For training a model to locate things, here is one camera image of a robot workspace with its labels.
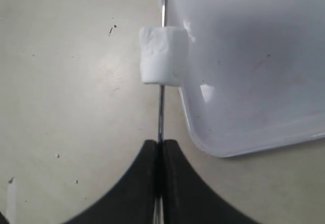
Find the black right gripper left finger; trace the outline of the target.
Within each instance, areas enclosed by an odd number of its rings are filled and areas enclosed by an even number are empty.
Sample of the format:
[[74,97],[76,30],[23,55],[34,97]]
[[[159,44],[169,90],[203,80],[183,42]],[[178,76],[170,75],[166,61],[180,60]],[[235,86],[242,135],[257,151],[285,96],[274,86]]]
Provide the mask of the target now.
[[132,165],[102,198],[67,223],[153,223],[157,143],[146,140]]

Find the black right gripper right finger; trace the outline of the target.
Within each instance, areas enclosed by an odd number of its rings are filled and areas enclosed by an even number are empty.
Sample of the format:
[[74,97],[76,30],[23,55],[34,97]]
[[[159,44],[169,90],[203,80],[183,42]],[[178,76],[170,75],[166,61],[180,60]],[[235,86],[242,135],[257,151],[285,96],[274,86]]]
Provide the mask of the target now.
[[162,169],[165,223],[257,223],[202,180],[175,140],[162,143]]

